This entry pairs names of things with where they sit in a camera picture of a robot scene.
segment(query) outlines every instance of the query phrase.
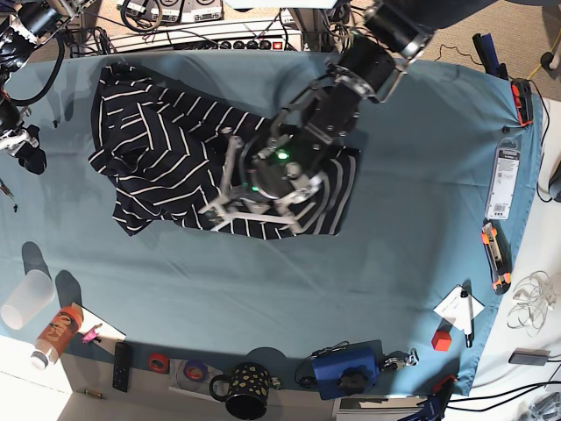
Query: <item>striped shirt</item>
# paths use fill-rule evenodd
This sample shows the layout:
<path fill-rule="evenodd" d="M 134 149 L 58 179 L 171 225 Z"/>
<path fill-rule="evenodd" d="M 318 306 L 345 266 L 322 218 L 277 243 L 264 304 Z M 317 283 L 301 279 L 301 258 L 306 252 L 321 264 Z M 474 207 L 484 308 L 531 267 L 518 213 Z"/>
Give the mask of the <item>striped shirt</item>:
<path fill-rule="evenodd" d="M 154 220 L 210 230 L 215 225 L 198 211 L 220 194 L 228 146 L 221 129 L 230 127 L 246 142 L 270 124 L 226 103 L 162 88 L 142 69 L 113 63 L 102 69 L 97 86 L 92 108 L 96 151 L 89 162 L 115 186 L 113 219 L 129 235 Z M 338 233 L 358 157 L 359 151 L 343 146 L 328 152 L 322 187 L 289 207 L 303 233 Z M 273 207 L 266 214 L 279 216 Z M 235 219 L 220 232 L 259 239 L 294 235 L 287 225 L 245 219 Z"/>

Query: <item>black mug with gold dots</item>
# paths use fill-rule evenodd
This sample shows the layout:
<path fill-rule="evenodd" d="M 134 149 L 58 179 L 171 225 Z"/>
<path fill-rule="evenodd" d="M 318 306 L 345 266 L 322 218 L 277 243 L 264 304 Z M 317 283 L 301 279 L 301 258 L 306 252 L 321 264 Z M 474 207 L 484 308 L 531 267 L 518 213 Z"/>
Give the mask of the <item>black mug with gold dots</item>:
<path fill-rule="evenodd" d="M 228 382 L 228 393 L 218 395 L 215 382 Z M 271 375 L 268 370 L 253 362 L 234 367 L 231 375 L 217 375 L 210 381 L 210 394 L 217 401 L 226 402 L 226 410 L 239 419 L 258 419 L 266 413 Z"/>

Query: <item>plastic cup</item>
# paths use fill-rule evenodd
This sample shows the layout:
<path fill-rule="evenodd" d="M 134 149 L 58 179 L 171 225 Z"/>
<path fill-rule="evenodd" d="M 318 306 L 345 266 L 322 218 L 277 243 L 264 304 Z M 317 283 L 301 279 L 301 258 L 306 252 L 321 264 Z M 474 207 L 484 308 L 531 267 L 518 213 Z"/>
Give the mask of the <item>plastic cup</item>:
<path fill-rule="evenodd" d="M 30 270 L 0 308 L 0 317 L 19 330 L 54 298 L 54 282 L 40 270 Z"/>

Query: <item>red tape roll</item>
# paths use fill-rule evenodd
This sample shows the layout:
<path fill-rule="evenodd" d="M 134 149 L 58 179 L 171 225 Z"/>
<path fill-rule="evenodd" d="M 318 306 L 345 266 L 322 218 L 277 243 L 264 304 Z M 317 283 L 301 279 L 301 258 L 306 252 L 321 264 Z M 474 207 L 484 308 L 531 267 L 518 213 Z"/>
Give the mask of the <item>red tape roll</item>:
<path fill-rule="evenodd" d="M 169 370 L 169 359 L 161 353 L 152 353 L 148 357 L 148 368 L 154 373 L 165 375 Z"/>

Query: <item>red cube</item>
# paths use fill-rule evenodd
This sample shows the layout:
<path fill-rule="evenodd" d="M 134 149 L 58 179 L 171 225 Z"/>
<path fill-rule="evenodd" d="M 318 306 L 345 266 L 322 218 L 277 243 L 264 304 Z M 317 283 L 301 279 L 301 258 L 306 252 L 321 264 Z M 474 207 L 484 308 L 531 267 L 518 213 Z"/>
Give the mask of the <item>red cube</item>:
<path fill-rule="evenodd" d="M 452 343 L 452 338 L 448 332 L 444 331 L 436 331 L 435 336 L 432 337 L 430 342 L 432 344 L 432 348 L 435 351 L 448 351 L 450 348 L 450 344 Z"/>

